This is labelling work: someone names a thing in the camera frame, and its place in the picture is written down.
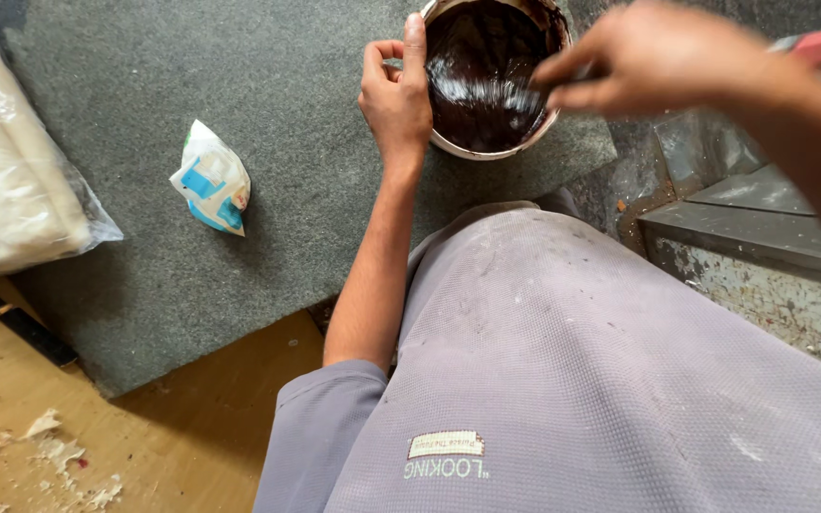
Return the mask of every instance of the right hand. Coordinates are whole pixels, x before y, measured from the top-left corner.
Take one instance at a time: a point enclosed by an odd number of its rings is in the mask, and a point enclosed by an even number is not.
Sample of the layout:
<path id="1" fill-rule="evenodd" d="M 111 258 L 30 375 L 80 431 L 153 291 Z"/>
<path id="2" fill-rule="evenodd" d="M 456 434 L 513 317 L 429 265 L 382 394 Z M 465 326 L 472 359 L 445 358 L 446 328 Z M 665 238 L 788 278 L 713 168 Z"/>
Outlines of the right hand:
<path id="1" fill-rule="evenodd" d="M 616 7 L 569 51 L 537 67 L 532 81 L 556 87 L 547 107 L 618 117 L 720 101 L 770 78 L 784 57 L 733 22 L 651 0 Z M 559 85 L 588 64 L 610 76 Z"/>

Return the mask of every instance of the grey mat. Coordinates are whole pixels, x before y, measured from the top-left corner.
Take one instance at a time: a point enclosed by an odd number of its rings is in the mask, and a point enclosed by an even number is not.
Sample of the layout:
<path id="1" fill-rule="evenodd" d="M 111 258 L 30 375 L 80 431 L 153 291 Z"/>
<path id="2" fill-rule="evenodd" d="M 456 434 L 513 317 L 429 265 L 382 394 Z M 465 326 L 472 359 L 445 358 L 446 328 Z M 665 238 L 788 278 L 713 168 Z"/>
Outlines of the grey mat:
<path id="1" fill-rule="evenodd" d="M 356 106 L 362 48 L 399 36 L 422 3 L 0 0 L 29 98 L 127 237 L 16 276 L 105 395 L 340 289 L 382 172 Z M 195 118 L 252 176 L 246 239 L 196 221 L 167 180 Z M 596 119 L 561 120 L 504 161 L 430 149 L 414 242 L 614 156 Z"/>

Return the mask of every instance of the hand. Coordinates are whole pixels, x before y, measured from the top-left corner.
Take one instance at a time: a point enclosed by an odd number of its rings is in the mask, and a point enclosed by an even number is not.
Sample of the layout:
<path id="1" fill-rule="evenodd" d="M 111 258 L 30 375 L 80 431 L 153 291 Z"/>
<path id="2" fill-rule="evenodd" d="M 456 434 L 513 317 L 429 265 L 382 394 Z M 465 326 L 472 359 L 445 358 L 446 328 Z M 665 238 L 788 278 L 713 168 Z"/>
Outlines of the hand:
<path id="1" fill-rule="evenodd" d="M 626 116 L 718 106 L 786 67 L 789 59 L 766 51 L 766 41 L 727 19 L 639 0 L 600 18 L 571 50 L 541 63 L 532 81 L 557 86 L 593 63 L 610 75 L 557 87 L 547 107 Z"/>
<path id="2" fill-rule="evenodd" d="M 385 64 L 387 58 L 403 59 L 404 70 Z M 419 176 L 432 131 L 425 63 L 426 28 L 418 13 L 404 24 L 404 42 L 373 41 L 366 45 L 357 102 L 379 146 L 386 172 L 412 170 Z"/>

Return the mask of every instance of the forearm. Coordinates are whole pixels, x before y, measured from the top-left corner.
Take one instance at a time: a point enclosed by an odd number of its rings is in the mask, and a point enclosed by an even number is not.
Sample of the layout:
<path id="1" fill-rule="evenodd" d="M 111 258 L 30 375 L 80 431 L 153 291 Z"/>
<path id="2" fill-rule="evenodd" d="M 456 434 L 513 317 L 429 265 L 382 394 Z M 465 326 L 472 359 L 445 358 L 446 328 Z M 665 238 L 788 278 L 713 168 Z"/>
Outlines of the forearm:
<path id="1" fill-rule="evenodd" d="M 419 164 L 385 169 L 370 224 L 337 300 L 323 365 L 361 359 L 388 372 L 401 315 Z"/>
<path id="2" fill-rule="evenodd" d="M 821 77 L 779 63 L 724 111 L 793 180 L 821 218 Z"/>

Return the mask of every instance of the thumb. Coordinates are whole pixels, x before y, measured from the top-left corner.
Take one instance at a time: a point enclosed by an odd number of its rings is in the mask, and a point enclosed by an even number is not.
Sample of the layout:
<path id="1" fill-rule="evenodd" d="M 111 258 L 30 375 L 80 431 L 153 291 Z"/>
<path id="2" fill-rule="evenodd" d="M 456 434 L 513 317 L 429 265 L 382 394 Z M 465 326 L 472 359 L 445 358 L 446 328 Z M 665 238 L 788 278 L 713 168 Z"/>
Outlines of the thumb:
<path id="1" fill-rule="evenodd" d="M 404 24 L 403 83 L 426 83 L 426 26 L 420 13 L 413 13 Z"/>

